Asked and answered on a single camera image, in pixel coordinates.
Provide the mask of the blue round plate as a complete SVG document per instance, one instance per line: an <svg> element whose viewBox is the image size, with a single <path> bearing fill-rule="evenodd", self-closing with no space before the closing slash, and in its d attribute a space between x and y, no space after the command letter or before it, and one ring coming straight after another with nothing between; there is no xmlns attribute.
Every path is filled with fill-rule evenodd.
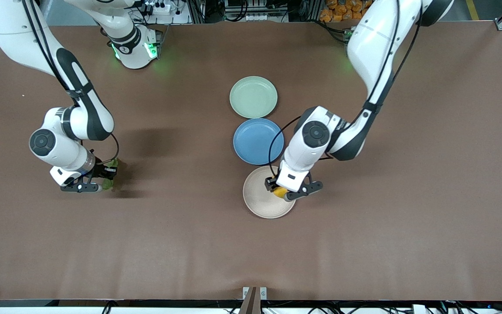
<svg viewBox="0 0 502 314"><path fill-rule="evenodd" d="M233 147L240 159L251 165L267 165L275 161L284 149L281 128L269 119L249 119L233 136Z"/></svg>

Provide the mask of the pale green round plate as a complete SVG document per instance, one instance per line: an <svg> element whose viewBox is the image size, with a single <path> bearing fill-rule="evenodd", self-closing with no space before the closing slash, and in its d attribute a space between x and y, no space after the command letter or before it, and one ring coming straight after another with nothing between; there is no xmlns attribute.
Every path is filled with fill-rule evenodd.
<svg viewBox="0 0 502 314"><path fill-rule="evenodd" d="M261 119L277 106L278 92L266 78L244 77L231 88L229 102L238 115L246 119Z"/></svg>

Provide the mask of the beige round plate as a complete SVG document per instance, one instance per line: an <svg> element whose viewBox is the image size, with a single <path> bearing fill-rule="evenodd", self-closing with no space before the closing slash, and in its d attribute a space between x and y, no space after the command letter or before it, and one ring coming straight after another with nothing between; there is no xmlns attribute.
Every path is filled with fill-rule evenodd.
<svg viewBox="0 0 502 314"><path fill-rule="evenodd" d="M265 179L271 176L270 167L262 166L252 171L243 185L243 199L249 210L266 219L285 216L295 205L295 201L285 201L267 190Z"/></svg>

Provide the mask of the green lettuce leaf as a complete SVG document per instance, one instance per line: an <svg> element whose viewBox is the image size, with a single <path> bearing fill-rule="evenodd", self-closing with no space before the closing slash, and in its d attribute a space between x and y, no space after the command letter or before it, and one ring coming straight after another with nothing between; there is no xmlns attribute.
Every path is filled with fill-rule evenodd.
<svg viewBox="0 0 502 314"><path fill-rule="evenodd" d="M117 171L116 171L116 173L118 173L119 160L117 158L114 158L114 159L112 159L111 161L108 161L108 162L117 162ZM113 185L114 185L114 180L103 179L102 189L103 190L110 190L113 187Z"/></svg>

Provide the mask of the metal table edge bracket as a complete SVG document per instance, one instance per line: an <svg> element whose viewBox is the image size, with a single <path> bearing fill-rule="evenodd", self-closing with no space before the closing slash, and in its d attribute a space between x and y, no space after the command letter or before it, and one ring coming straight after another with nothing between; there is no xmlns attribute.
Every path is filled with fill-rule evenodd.
<svg viewBox="0 0 502 314"><path fill-rule="evenodd" d="M267 300L266 287L243 287L243 302L238 314L264 314L262 301Z"/></svg>

